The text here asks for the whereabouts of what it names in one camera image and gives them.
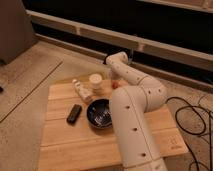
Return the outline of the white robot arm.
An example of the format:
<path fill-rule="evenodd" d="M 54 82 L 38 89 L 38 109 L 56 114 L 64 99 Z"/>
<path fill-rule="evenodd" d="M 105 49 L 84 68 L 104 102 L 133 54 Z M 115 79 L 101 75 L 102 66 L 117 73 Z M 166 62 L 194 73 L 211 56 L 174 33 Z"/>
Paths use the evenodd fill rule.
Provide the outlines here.
<path fill-rule="evenodd" d="M 124 171 L 168 171 L 144 116 L 165 104 L 165 86 L 153 76 L 130 67 L 125 52 L 108 56 L 106 64 L 113 74 L 129 83 L 116 88 L 109 100 Z"/>

